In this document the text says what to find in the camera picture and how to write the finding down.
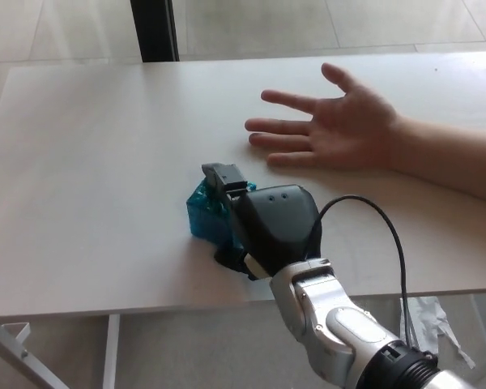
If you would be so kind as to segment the bare person hand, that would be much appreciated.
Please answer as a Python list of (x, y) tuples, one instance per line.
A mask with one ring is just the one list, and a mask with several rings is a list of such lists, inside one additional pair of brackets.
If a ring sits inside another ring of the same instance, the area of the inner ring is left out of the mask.
[(390, 169), (400, 116), (384, 98), (343, 68), (321, 67), (343, 95), (315, 98), (265, 90), (263, 101), (310, 115), (308, 121), (251, 118), (249, 143), (277, 168)]

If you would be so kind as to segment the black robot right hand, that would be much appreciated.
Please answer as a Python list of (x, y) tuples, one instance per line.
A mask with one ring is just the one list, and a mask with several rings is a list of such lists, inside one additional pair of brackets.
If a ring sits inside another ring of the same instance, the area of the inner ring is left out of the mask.
[(313, 196), (298, 185), (251, 190), (235, 165), (202, 165), (207, 193), (221, 206), (228, 237), (215, 261), (256, 280), (251, 256), (269, 276), (284, 267), (321, 256), (322, 222)]

